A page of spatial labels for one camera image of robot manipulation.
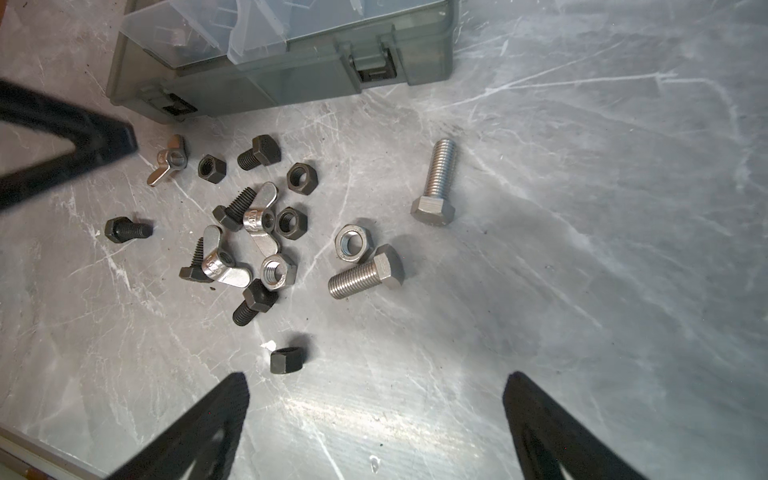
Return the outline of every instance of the marble surface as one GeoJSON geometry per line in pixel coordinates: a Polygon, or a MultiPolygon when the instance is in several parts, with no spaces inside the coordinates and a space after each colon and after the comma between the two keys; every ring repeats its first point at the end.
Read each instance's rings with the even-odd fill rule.
{"type": "MultiPolygon", "coordinates": [[[[104,98],[123,7],[10,0],[0,28],[2,77],[141,142],[2,214],[0,422],[109,472],[243,371],[233,478],[521,478],[501,394],[522,370],[649,478],[768,475],[767,3],[468,0],[448,81],[180,127],[104,98]],[[190,167],[151,189],[171,133],[190,167]],[[285,158],[243,172],[260,133],[285,158]],[[443,136],[457,215],[436,229],[409,205],[443,136]],[[217,186],[208,153],[230,166],[217,186]],[[321,184],[300,197],[284,175],[307,159],[321,184]],[[267,180],[310,231],[284,242],[297,284],[236,328],[238,289],[177,271],[210,211],[267,180]],[[117,215],[154,235],[108,242],[117,215]],[[337,301],[332,238],[357,218],[407,280],[337,301]],[[270,340],[310,361],[270,375],[270,340]]],[[[8,125],[0,144],[3,171],[66,148],[8,125]]]]}

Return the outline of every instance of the bolt thread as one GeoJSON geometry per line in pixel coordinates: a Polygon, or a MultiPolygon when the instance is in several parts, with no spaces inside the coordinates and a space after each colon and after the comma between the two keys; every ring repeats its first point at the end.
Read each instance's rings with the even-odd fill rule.
{"type": "Polygon", "coordinates": [[[257,313],[258,312],[256,310],[251,310],[248,308],[248,304],[245,303],[245,300],[243,300],[243,302],[232,314],[232,321],[235,322],[235,325],[245,326],[248,325],[251,320],[253,320],[257,313]]]}
{"type": "Polygon", "coordinates": [[[249,148],[242,154],[237,155],[237,164],[240,165],[240,168],[243,170],[250,170],[261,165],[261,163],[256,159],[256,155],[253,154],[252,148],[249,148]]]}
{"type": "Polygon", "coordinates": [[[456,143],[453,140],[443,138],[435,144],[427,184],[424,186],[425,197],[446,198],[448,196],[455,155],[456,143]]]}
{"type": "Polygon", "coordinates": [[[243,190],[243,193],[238,195],[234,202],[224,209],[224,212],[226,212],[227,216],[232,218],[232,220],[242,223],[245,210],[250,208],[254,198],[256,198],[256,191],[251,187],[246,187],[246,189],[243,190]]]}
{"type": "Polygon", "coordinates": [[[149,238],[152,235],[152,226],[146,223],[120,223],[115,226],[114,232],[125,240],[134,238],[149,238]]]}
{"type": "Polygon", "coordinates": [[[203,268],[203,237],[197,239],[197,246],[194,248],[194,255],[192,256],[192,268],[198,266],[203,268]]]}
{"type": "Polygon", "coordinates": [[[333,298],[341,300],[380,285],[381,282],[376,264],[368,262],[332,276],[331,280],[328,280],[328,291],[333,298]]]}

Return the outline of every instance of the nut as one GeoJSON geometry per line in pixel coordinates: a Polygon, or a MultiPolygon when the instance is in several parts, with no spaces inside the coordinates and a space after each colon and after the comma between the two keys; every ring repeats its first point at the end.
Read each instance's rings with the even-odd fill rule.
{"type": "Polygon", "coordinates": [[[336,256],[345,262],[364,262],[373,252],[373,237],[371,237],[371,233],[367,228],[359,225],[346,225],[343,229],[339,230],[334,243],[336,244],[336,256]],[[352,253],[349,249],[349,241],[354,237],[359,237],[362,241],[360,250],[356,253],[352,253]]]}
{"type": "Polygon", "coordinates": [[[133,223],[133,222],[131,222],[131,219],[129,219],[128,217],[117,217],[111,220],[107,220],[107,224],[104,226],[104,235],[109,240],[112,240],[115,243],[123,243],[126,241],[118,237],[118,233],[117,231],[115,231],[115,228],[120,223],[133,223]]]}
{"type": "Polygon", "coordinates": [[[218,184],[226,175],[227,164],[213,155],[206,155],[197,164],[197,176],[203,180],[208,180],[212,184],[218,184]]]}
{"type": "Polygon", "coordinates": [[[179,278],[182,280],[189,280],[192,282],[200,283],[212,283],[214,280],[208,278],[202,267],[199,266],[183,266],[179,270],[179,278]]]}
{"type": "Polygon", "coordinates": [[[270,373],[284,375],[298,372],[304,364],[304,351],[298,346],[277,349],[270,355],[270,373]]]}
{"type": "Polygon", "coordinates": [[[280,146],[269,135],[259,135],[253,138],[253,156],[262,165],[276,164],[282,158],[280,146]]]}
{"type": "Polygon", "coordinates": [[[261,282],[268,290],[281,290],[296,282],[296,264],[285,253],[267,257],[261,263],[261,282]]]}
{"type": "Polygon", "coordinates": [[[288,240],[301,238],[306,233],[306,225],[306,215],[293,207],[283,209],[277,215],[277,233],[288,240]]]}
{"type": "Polygon", "coordinates": [[[453,221],[455,208],[445,198],[419,197],[413,201],[411,215],[428,225],[447,225],[453,221]]]}
{"type": "Polygon", "coordinates": [[[214,208],[214,218],[216,221],[221,223],[221,225],[227,228],[230,232],[237,232],[239,229],[243,228],[243,224],[236,222],[227,215],[226,210],[227,208],[224,205],[219,205],[214,208]]]}
{"type": "Polygon", "coordinates": [[[243,296],[249,309],[261,313],[268,311],[277,301],[277,292],[268,290],[259,279],[245,287],[243,296]]]}
{"type": "Polygon", "coordinates": [[[302,195],[311,194],[318,185],[317,170],[307,164],[293,164],[286,179],[288,188],[302,195]]]}
{"type": "Polygon", "coordinates": [[[402,281],[406,278],[406,272],[402,269],[400,255],[395,252],[391,245],[387,243],[376,249],[376,253],[373,254],[373,262],[376,264],[379,280],[387,288],[393,289],[402,285],[402,281]]]}

